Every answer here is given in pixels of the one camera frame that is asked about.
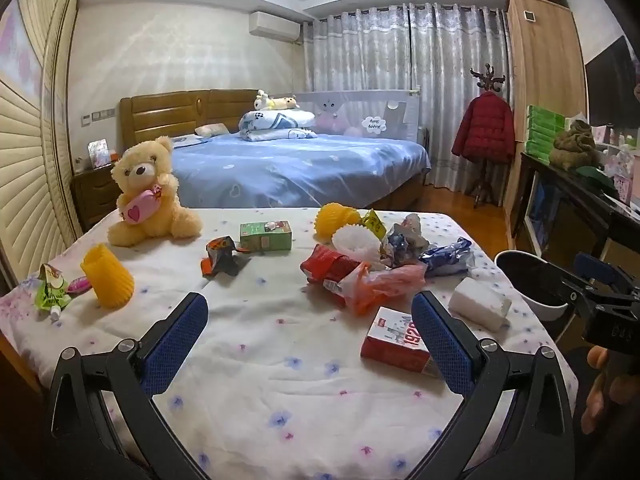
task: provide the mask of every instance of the nightstand drawer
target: nightstand drawer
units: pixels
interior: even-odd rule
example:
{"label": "nightstand drawer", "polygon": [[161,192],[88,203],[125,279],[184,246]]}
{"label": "nightstand drawer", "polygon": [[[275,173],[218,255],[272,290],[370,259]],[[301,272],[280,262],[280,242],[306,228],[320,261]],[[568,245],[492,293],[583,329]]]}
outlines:
{"label": "nightstand drawer", "polygon": [[111,168],[112,166],[106,166],[73,177],[72,190],[76,210],[85,232],[116,209],[120,188],[111,178]]}

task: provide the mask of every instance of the bed headboard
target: bed headboard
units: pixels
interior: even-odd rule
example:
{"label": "bed headboard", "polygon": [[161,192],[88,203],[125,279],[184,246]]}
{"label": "bed headboard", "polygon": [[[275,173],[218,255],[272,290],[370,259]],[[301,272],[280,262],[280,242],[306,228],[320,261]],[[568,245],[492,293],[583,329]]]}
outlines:
{"label": "bed headboard", "polygon": [[204,124],[223,123],[238,130],[242,116],[254,109],[257,90],[189,90],[139,95],[120,100],[124,147],[160,136],[192,134]]}

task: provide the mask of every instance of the human hand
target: human hand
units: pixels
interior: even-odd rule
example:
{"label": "human hand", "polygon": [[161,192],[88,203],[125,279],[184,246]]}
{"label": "human hand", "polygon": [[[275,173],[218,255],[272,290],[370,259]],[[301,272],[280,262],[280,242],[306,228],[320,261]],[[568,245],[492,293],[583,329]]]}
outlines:
{"label": "human hand", "polygon": [[[594,346],[589,350],[587,362],[596,370],[604,370],[609,360],[609,351],[600,346]],[[636,395],[640,395],[640,376],[620,375],[613,379],[608,392],[604,392],[606,371],[603,371],[596,380],[587,397],[586,408],[582,414],[581,426],[584,434],[593,433],[599,420],[605,413],[604,395],[617,404],[628,404]]]}

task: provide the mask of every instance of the gray curtain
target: gray curtain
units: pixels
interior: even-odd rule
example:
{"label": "gray curtain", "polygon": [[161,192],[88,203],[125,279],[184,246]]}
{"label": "gray curtain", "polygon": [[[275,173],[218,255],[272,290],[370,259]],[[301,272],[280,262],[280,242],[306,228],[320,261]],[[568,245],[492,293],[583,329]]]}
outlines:
{"label": "gray curtain", "polygon": [[407,6],[305,23],[303,39],[309,92],[410,88]]}
{"label": "gray curtain", "polygon": [[[501,97],[513,108],[511,43],[507,18],[486,7],[447,9],[438,4],[409,5],[412,30],[412,84],[420,85],[420,126],[429,129],[428,152],[436,187],[463,191],[478,176],[479,168],[451,153],[460,121],[469,103],[480,95],[470,69],[495,67],[507,76]],[[502,196],[508,169],[494,171],[496,198]]]}

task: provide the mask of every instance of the red jacket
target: red jacket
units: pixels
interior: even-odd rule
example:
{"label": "red jacket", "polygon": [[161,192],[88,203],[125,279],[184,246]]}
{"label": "red jacket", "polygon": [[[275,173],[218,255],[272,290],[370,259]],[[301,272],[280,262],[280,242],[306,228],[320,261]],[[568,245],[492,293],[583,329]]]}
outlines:
{"label": "red jacket", "polygon": [[511,108],[493,92],[484,92],[471,101],[451,153],[474,162],[487,158],[506,164],[513,159],[515,152]]}

